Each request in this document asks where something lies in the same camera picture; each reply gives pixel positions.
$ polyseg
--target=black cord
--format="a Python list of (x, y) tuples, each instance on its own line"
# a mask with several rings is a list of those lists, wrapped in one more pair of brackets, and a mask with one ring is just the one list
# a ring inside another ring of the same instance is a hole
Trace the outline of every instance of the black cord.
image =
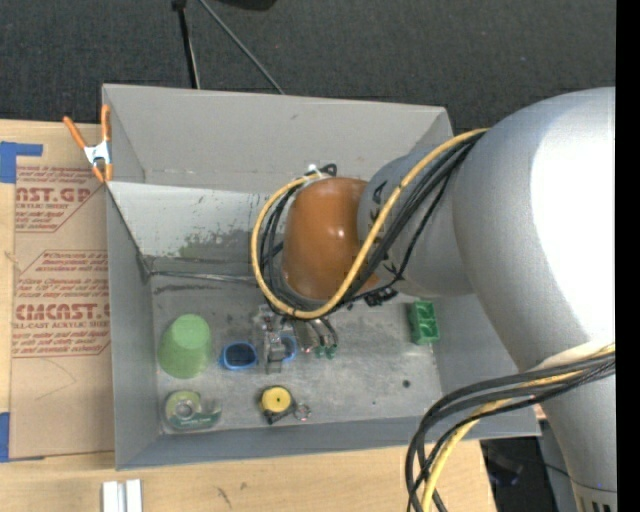
[[(374, 250), (370, 258), (368, 259), (368, 264), (361, 271), (358, 278), (354, 280), (354, 283), (351, 285), (349, 291), (347, 291), (347, 293), (345, 294), (345, 297), (342, 301), (343, 303), (355, 301), (360, 298), (364, 298), (367, 295), (378, 293), (381, 290), (393, 286), (393, 284), (402, 279), (402, 273), (408, 265), (409, 259), (411, 258), (411, 254), (418, 241), (418, 238), (422, 234), (422, 231), (424, 230), (426, 224), (428, 223), (429, 219), (432, 217), (438, 204), (440, 203), (449, 179), (451, 178), (453, 172), (464, 161), (469, 151), (471, 151), (476, 142), (480, 140), (482, 135), (483, 133), (480, 133), (460, 143), (459, 145), (450, 148), (447, 152), (440, 155), (438, 159), (436, 159), (422, 171), (426, 171), (425, 175), (418, 179), (416, 187), (411, 191), (402, 208), (395, 216), (394, 221), (391, 223), (389, 228), (385, 229), (385, 237), (380, 241), (378, 247)], [(438, 185), (440, 185), (441, 182), (444, 183), (442, 183), (440, 190), (429, 206), (427, 212), (423, 216), (418, 228), (414, 232), (414, 235), (412, 236), (412, 239), (407, 246), (407, 250), (405, 252), (400, 268), (396, 271), (396, 275), (394, 276), (393, 280), (390, 283), (387, 283), (375, 290), (371, 290), (357, 297), (354, 297), (355, 292), (357, 292), (364, 285), (367, 279), (371, 277), (378, 266), (387, 257), (388, 251), (390, 250), (391, 246), (400, 235), (400, 233), (405, 229), (405, 226), (411, 219), (411, 216), (415, 213), (418, 207), (420, 207), (420, 205), (428, 197), (428, 195), (431, 194)]]
[[(421, 421), (420, 427), (418, 428), (416, 434), (414, 435), (409, 445), (406, 464), (405, 464), (405, 474), (407, 478), (408, 491), (411, 493), (414, 486), (413, 460), (415, 458), (417, 451), (421, 452), (419, 454), (419, 461), (421, 463), (420, 464), (421, 467), (424, 466), (424, 460), (425, 460), (425, 456), (424, 456), (425, 435), (424, 434), (426, 433), (426, 430), (431, 428), (438, 421), (444, 419), (446, 416), (453, 414), (455, 412), (458, 412), (458, 410), (451, 409), (450, 407), (445, 410), (445, 408), (450, 403), (460, 399), (461, 397), (464, 397), (473, 393), (482, 392), (489, 388), (494, 389), (496, 387), (504, 387), (506, 385), (523, 384), (525, 382), (529, 382), (535, 379), (546, 378), (554, 375), (562, 375), (565, 373), (569, 373), (570, 371), (585, 370), (588, 368), (592, 368), (595, 365), (606, 364), (608, 362), (610, 363), (614, 359), (615, 359), (615, 356), (613, 354), (607, 354), (607, 355), (598, 356), (586, 361), (579, 361), (575, 363), (565, 364), (562, 366), (558, 366), (556, 368), (538, 370), (538, 371), (529, 372), (526, 374), (517, 374), (517, 375), (511, 375), (507, 377), (500, 377), (497, 379), (491, 379), (490, 381), (485, 381), (485, 382), (473, 384), (470, 386), (466, 386), (464, 388), (461, 388), (460, 390), (457, 390), (443, 397), (433, 407), (431, 407), (431, 409), (429, 409), (427, 414), (425, 414), (425, 416)], [(527, 391), (532, 392), (534, 390), (532, 388), (529, 388)], [(486, 395), (480, 395), (476, 397), (476, 402), (472, 402), (472, 403), (467, 402), (466, 405), (471, 407), (481, 403), (486, 403), (487, 401), (491, 401), (491, 400), (486, 400)], [(417, 489), (417, 486), (420, 484), (420, 482), (421, 480), (419, 479), (417, 482), (417, 485), (415, 486), (416, 489)]]
[(222, 30), (224, 30), (227, 33), (227, 35), (233, 40), (233, 42), (236, 43), (238, 48), (240, 48), (240, 50), (242, 50), (242, 52), (247, 57), (249, 57), (249, 59), (251, 59), (251, 62), (253, 62), (255, 64), (255, 66), (260, 70), (262, 75), (269, 81), (269, 83), (280, 94), (286, 94), (284, 92), (284, 90), (282, 89), (282, 87), (280, 87), (278, 85), (278, 83), (275, 81), (275, 79), (269, 74), (267, 69), (260, 63), (260, 61), (257, 59), (257, 57), (253, 53), (251, 53), (249, 51), (249, 49), (242, 43), (242, 41), (240, 41), (238, 36), (236, 36), (235, 33), (226, 25), (226, 23), (224, 21), (222, 21), (222, 18), (220, 18), (220, 16), (218, 16), (218, 14), (209, 6), (209, 4), (205, 0), (198, 0), (198, 2), (200, 3), (200, 5), (202, 5), (202, 7), (204, 7), (204, 9), (215, 20), (215, 22), (220, 26), (220, 28), (222, 28)]
[[(481, 419), (484, 417), (488, 417), (488, 416), (494, 416), (496, 414), (501, 414), (504, 412), (508, 412), (508, 411), (513, 411), (513, 410), (517, 410), (517, 409), (522, 409), (524, 407), (529, 407), (530, 405), (533, 405), (535, 403), (540, 403), (542, 401), (545, 400), (549, 400), (551, 398), (557, 397), (561, 394), (564, 394), (578, 386), (581, 386), (583, 384), (586, 384), (588, 382), (593, 382), (595, 380), (599, 380), (605, 377), (608, 377), (610, 375), (612, 375), (613, 373), (615, 373), (615, 355), (614, 354), (609, 354), (606, 356), (601, 356), (599, 358), (594, 358), (593, 360), (590, 360), (590, 362), (592, 363), (593, 368), (591, 370), (583, 370), (583, 372), (573, 378), (568, 379), (567, 381), (563, 381), (562, 383), (555, 383), (552, 385), (553, 390), (552, 391), (548, 391), (548, 392), (544, 392), (544, 393), (540, 393), (539, 395), (535, 396), (534, 398), (531, 399), (527, 399), (527, 400), (522, 400), (520, 402), (517, 402), (515, 404), (510, 404), (510, 405), (505, 405), (502, 406), (494, 411), (488, 411), (485, 413), (481, 413), (481, 414), (476, 414), (473, 415), (471, 417), (468, 417), (466, 419), (464, 419), (463, 421), (459, 422), (458, 424), (456, 424), (454, 427), (452, 427), (451, 429), (449, 429), (436, 443), (436, 445), (434, 446), (434, 448), (431, 451), (431, 454), (429, 455), (429, 457), (426, 460), (420, 460), (420, 467), (421, 467), (421, 472), (418, 476), (418, 478), (415, 480), (415, 482), (413, 481), (413, 462), (414, 462), (414, 458), (415, 458), (415, 453), (417, 451), (417, 443), (421, 443), (422, 447), (424, 447), (424, 433), (425, 430), (422, 431), (418, 431), (416, 432), (416, 435), (414, 435), (414, 438), (412, 439), (410, 446), (409, 446), (409, 451), (407, 454), (407, 459), (405, 462), (405, 473), (406, 473), (406, 477), (407, 477), (407, 488), (409, 490), (409, 501), (407, 504), (407, 510), (410, 510), (411, 507), (413, 506), (415, 510), (417, 511), (422, 511), (422, 506), (420, 505), (420, 502), (417, 499), (416, 496), (416, 492), (418, 487), (420, 486), (420, 484), (422, 483), (422, 481), (428, 476), (429, 472), (428, 469), (430, 467), (430, 464), (433, 462), (436, 454), (439, 452), (439, 450), (442, 448), (442, 446), (444, 445), (444, 443), (446, 442), (446, 440), (453, 435), (453, 433), (455, 433), (456, 430), (458, 430), (459, 428), (461, 428), (462, 426), (466, 425), (467, 423), (471, 422), (471, 421), (475, 421), (477, 419)], [(558, 375), (563, 375), (565, 373), (568, 372), (558, 372)], [(529, 388), (528, 391), (531, 393), (533, 391), (537, 391), (534, 388)], [(493, 400), (485, 400), (484, 403), (488, 403), (491, 402)]]
[(184, 53), (187, 57), (187, 67), (189, 68), (189, 81), (192, 89), (200, 89), (200, 75), (198, 74), (198, 66), (196, 58), (193, 54), (193, 45), (189, 37), (189, 26), (187, 25), (187, 15), (185, 9), (187, 0), (173, 0), (171, 2), (173, 10), (178, 13), (180, 20), (180, 31), (182, 32), (182, 44), (184, 45)]
[[(390, 223), (388, 228), (385, 228), (385, 236), (378, 243), (377, 247), (374, 249), (372, 255), (368, 258), (367, 263), (360, 271), (358, 277), (354, 280), (352, 285), (347, 290), (345, 296), (342, 300), (331, 310), (329, 314), (334, 313), (338, 309), (353, 303), (355, 300), (359, 300), (361, 298), (369, 299), (373, 297), (375, 294), (380, 294), (381, 292), (385, 293), (385, 297), (382, 298), (382, 301), (386, 298), (390, 298), (394, 295), (395, 292), (392, 291), (390, 284), (386, 284), (382, 287), (376, 288), (375, 290), (371, 290), (364, 294), (356, 295), (358, 290), (364, 285), (364, 283), (371, 277), (376, 268), (384, 261), (386, 255), (393, 245), (397, 237), (400, 235), (403, 229), (405, 229), (407, 223), (411, 219), (411, 216), (415, 213), (415, 211), (421, 206), (423, 201), (435, 190), (437, 190), (436, 197), (432, 201), (431, 205), (427, 209), (427, 212), (423, 216), (421, 222), (418, 225), (416, 232), (410, 241), (410, 244), (407, 248), (407, 251), (403, 257), (400, 271), (396, 273), (393, 283), (397, 282), (402, 278), (402, 272), (406, 268), (409, 259), (411, 257), (412, 251), (416, 245), (416, 242), (426, 227), (429, 219), (435, 212), (438, 204), (440, 203), (444, 192), (446, 190), (446, 185), (453, 174), (453, 172), (459, 167), (460, 163), (464, 161), (469, 151), (475, 145), (475, 143), (482, 137), (481, 134), (477, 134), (470, 139), (467, 139), (452, 148), (446, 150), (443, 154), (439, 155), (434, 159), (430, 164), (425, 166), (422, 169), (422, 176), (419, 176), (411, 190), (408, 190), (408, 196), (405, 201), (402, 203), (401, 207), (398, 209), (398, 212), (394, 214), (393, 221)], [(271, 264), (269, 266), (269, 271), (271, 273), (271, 277), (265, 279), (268, 282), (269, 288), (274, 292), (274, 294), (279, 297), (283, 301), (289, 301), (289, 304), (296, 309), (303, 309), (304, 306), (300, 304), (299, 300), (294, 300), (296, 304), (294, 304), (290, 299), (295, 299), (291, 296), (290, 293), (286, 290), (285, 286), (280, 286), (278, 283), (278, 277), (273, 275), (274, 266), (272, 265), (276, 254), (280, 251), (280, 247), (276, 250), (276, 247), (273, 244), (267, 244), (265, 242), (269, 240), (273, 240), (275, 236), (275, 231), (278, 227), (278, 221), (281, 217), (282, 210), (286, 206), (289, 199), (292, 197), (293, 191), (289, 191), (278, 203), (276, 209), (269, 216), (265, 231), (262, 238), (261, 243), (261, 253), (259, 255), (259, 261), (261, 265)]]

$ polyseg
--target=blue object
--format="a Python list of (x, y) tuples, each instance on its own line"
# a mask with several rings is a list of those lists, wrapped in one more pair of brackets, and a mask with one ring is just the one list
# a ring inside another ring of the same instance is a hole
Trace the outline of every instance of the blue object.
[(0, 463), (9, 462), (9, 413), (0, 413)]
[(248, 341), (236, 341), (225, 345), (220, 364), (229, 370), (246, 370), (258, 364), (258, 352)]
[(293, 361), (298, 354), (298, 343), (293, 336), (280, 336), (280, 341), (285, 346), (284, 361)]
[(42, 156), (42, 144), (0, 142), (0, 183), (16, 182), (18, 156)]

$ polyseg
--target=green block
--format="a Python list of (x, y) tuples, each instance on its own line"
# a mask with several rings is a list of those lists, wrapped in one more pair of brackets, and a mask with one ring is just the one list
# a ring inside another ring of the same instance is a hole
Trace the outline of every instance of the green block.
[(431, 302), (417, 300), (408, 311), (411, 326), (411, 341), (416, 345), (435, 343), (440, 339), (436, 312)]

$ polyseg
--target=green plastic cup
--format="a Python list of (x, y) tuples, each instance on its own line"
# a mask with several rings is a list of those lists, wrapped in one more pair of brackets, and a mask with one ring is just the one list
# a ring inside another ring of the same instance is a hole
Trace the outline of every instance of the green plastic cup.
[(199, 375), (211, 362), (211, 330), (199, 315), (176, 318), (162, 335), (158, 361), (162, 369), (178, 379)]

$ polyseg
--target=yellow cable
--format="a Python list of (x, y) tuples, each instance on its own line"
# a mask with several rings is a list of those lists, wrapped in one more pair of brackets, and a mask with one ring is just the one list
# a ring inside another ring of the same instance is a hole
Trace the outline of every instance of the yellow cable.
[(487, 131), (487, 129), (482, 128), (482, 129), (472, 130), (470, 132), (463, 133), (461, 135), (458, 135), (457, 137), (453, 137), (452, 139), (449, 139), (447, 142), (445, 142), (444, 144), (441, 144), (436, 149), (431, 151), (428, 155), (426, 155), (424, 158), (422, 158), (422, 160), (420, 160), (416, 165), (413, 166), (413, 168), (402, 179), (400, 184), (393, 190), (393, 192), (389, 196), (389, 199), (387, 199), (384, 206), (382, 207), (382, 210), (380, 211), (378, 218), (376, 219), (371, 230), (369, 231), (369, 234), (367, 235), (367, 238), (362, 244), (362, 247), (360, 248), (360, 252), (356, 256), (353, 262), (353, 265), (351, 266), (351, 269), (349, 270), (345, 280), (342, 282), (342, 284), (340, 285), (336, 293), (333, 295), (333, 297), (329, 299), (329, 301), (327, 301), (323, 306), (313, 311), (299, 311), (294, 307), (290, 306), (289, 304), (286, 304), (285, 302), (278, 299), (278, 297), (276, 297), (274, 293), (269, 289), (269, 287), (267, 286), (267, 283), (264, 281), (262, 272), (260, 272), (260, 262), (259, 262), (259, 256), (258, 256), (258, 236), (260, 234), (260, 227), (262, 226), (262, 222), (264, 221), (264, 218), (266, 217), (267, 212), (269, 211), (271, 206), (281, 196), (286, 194), (293, 187), (301, 185), (302, 183), (305, 183), (310, 179), (316, 179), (319, 176), (307, 176), (307, 177), (299, 178), (285, 185), (280, 190), (278, 190), (267, 201), (267, 203), (264, 205), (264, 207), (258, 214), (258, 218), (256, 219), (256, 223), (253, 228), (253, 232), (251, 233), (251, 266), (253, 268), (253, 273), (258, 282), (258, 286), (260, 286), (260, 289), (262, 290), (262, 293), (265, 295), (267, 300), (271, 304), (273, 304), (276, 308), (285, 312), (287, 315), (290, 315), (295, 318), (299, 318), (301, 320), (311, 320), (314, 318), (324, 316), (327, 313), (329, 313), (344, 297), (345, 293), (347, 293), (347, 290), (349, 289), (353, 281), (358, 276), (358, 273), (360, 272), (360, 269), (362, 268), (362, 265), (366, 260), (367, 254), (371, 249), (371, 246), (375, 242), (376, 237), (378, 236), (378, 233), (382, 229), (384, 222), (386, 221), (389, 213), (391, 212), (391, 208), (396, 203), (396, 201), (398, 200), (398, 197), (400, 196), (402, 191), (407, 187), (407, 185), (409, 185), (409, 183), (411, 183), (411, 181), (415, 179), (415, 177), (418, 174), (420, 174), (420, 172), (422, 172), (422, 170), (427, 165), (429, 165), (433, 160), (435, 160), (438, 156), (440, 156), (442, 153), (447, 151), (449, 148), (455, 146), (456, 144), (459, 144), (460, 142), (464, 142), (465, 140), (473, 137), (474, 135), (477, 135), (478, 133), (482, 133), (485, 131)]
[[(591, 356), (589, 358), (586, 358), (586, 359), (592, 359), (593, 357), (601, 356), (601, 355), (608, 354), (608, 353), (611, 353), (611, 352), (615, 353), (615, 350), (616, 350), (616, 346), (615, 346), (615, 343), (613, 343), (612, 345), (604, 347), (602, 350), (596, 352), (593, 356)], [(584, 370), (572, 371), (572, 372), (565, 373), (565, 374), (562, 374), (562, 375), (556, 375), (556, 376), (553, 376), (553, 377), (545, 377), (545, 378), (542, 378), (542, 379), (536, 379), (536, 380), (527, 382), (525, 384), (522, 384), (521, 386), (518, 386), (518, 387), (532, 387), (532, 386), (540, 386), (540, 385), (545, 385), (545, 384), (551, 384), (551, 383), (554, 383), (554, 382), (562, 381), (562, 380), (568, 379), (570, 377), (573, 377), (574, 375), (576, 375), (576, 374), (578, 374), (578, 373), (580, 373), (582, 371), (584, 371)], [(485, 413), (485, 412), (494, 411), (494, 410), (498, 409), (499, 407), (501, 407), (502, 405), (504, 405), (505, 403), (510, 402), (510, 401), (511, 401), (511, 399), (504, 399), (504, 400), (496, 400), (494, 402), (489, 402), (487, 404), (484, 404), (484, 405), (478, 407), (475, 411), (473, 411), (473, 413), (471, 413), (471, 416), (475, 416), (476, 414), (482, 414), (482, 413)], [(431, 465), (431, 471), (429, 472), (429, 478), (425, 482), (424, 492), (422, 494), (422, 501), (421, 501), (421, 505), (422, 505), (422, 509), (423, 510), (427, 510), (426, 507), (429, 505), (429, 503), (431, 502), (431, 499), (433, 498), (433, 493), (434, 493), (435, 488), (436, 488), (436, 482), (438, 481), (438, 478), (440, 477), (440, 473), (442, 473), (442, 469), (444, 468), (444, 465), (447, 462), (447, 459), (449, 458), (449, 456), (453, 452), (453, 449), (456, 447), (458, 442), (460, 442), (460, 440), (462, 440), (462, 438), (464, 438), (464, 436), (467, 435), (469, 430), (471, 430), (476, 425), (476, 423), (478, 423), (478, 421), (480, 421), (480, 420), (474, 420), (474, 421), (471, 421), (471, 422), (463, 425), (458, 430), (456, 430), (451, 435), (451, 437), (449, 437), (449, 439), (447, 439), (447, 441), (442, 445), (442, 448), (440, 449), (440, 451), (436, 455), (435, 459), (433, 460), (433, 464)]]

